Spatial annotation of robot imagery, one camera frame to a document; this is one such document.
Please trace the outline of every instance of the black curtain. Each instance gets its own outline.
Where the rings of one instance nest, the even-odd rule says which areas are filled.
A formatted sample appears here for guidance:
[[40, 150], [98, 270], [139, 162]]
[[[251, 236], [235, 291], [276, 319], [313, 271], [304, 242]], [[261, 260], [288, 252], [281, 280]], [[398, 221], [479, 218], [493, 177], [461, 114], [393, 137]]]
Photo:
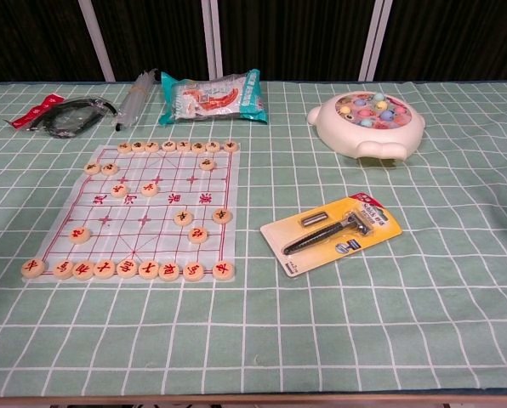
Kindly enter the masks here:
[[0, 0], [0, 81], [104, 81], [77, 1]]
[[507, 0], [394, 0], [375, 81], [507, 80]]
[[374, 0], [219, 0], [225, 74], [356, 81]]
[[158, 68], [208, 79], [200, 0], [93, 0], [117, 81]]

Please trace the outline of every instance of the snack bag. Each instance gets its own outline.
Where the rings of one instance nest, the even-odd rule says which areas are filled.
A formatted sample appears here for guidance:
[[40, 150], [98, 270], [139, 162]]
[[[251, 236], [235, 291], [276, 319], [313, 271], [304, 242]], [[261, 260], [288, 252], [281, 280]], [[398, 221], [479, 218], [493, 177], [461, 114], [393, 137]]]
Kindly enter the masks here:
[[161, 88], [167, 110], [159, 118], [160, 125], [210, 117], [241, 117], [267, 123], [259, 70], [202, 82], [177, 81], [162, 72]]

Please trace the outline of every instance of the plastic blister packaging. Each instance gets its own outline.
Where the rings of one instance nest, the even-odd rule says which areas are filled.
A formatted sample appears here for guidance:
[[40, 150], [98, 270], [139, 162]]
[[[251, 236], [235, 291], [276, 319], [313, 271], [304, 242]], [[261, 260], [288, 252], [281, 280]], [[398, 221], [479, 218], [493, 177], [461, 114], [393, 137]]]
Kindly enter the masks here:
[[388, 210], [365, 193], [261, 227], [289, 277], [350, 256], [401, 232]]
[[98, 123], [106, 113], [117, 114], [116, 108], [102, 98], [68, 99], [53, 105], [28, 124], [26, 130], [45, 130], [58, 139], [74, 138]]
[[212, 117], [240, 117], [267, 122], [259, 70], [204, 82], [177, 81], [162, 72], [161, 87], [167, 109], [159, 118], [160, 125]]

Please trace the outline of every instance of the plastic bag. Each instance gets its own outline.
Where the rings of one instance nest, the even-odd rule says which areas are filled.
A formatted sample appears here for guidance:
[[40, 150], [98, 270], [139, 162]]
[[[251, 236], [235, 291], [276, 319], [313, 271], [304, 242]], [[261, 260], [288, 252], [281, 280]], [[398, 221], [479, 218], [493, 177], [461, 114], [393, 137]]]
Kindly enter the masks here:
[[26, 130], [45, 130], [58, 139], [74, 138], [98, 123], [107, 112], [117, 115], [116, 108], [106, 99], [68, 99], [51, 106], [30, 122]]
[[162, 72], [161, 88], [167, 110], [159, 118], [160, 125], [211, 117], [241, 117], [267, 123], [259, 70], [202, 82], [177, 81]]

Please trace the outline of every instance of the black cable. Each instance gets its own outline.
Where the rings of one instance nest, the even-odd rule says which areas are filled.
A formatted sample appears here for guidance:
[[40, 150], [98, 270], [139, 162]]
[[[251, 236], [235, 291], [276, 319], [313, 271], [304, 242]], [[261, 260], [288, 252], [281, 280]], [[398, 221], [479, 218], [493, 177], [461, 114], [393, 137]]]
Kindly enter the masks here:
[[[73, 111], [83, 108], [93, 108], [91, 114], [77, 124], [73, 129], [68, 127], [58, 127], [57, 119], [68, 115]], [[91, 128], [95, 123], [100, 121], [106, 113], [110, 111], [113, 116], [117, 115], [117, 109], [110, 102], [101, 98], [82, 98], [73, 99], [61, 104], [54, 105], [50, 110], [44, 112], [35, 119], [28, 130], [36, 130], [37, 128], [45, 129], [51, 136], [59, 139], [68, 139], [77, 136]]]

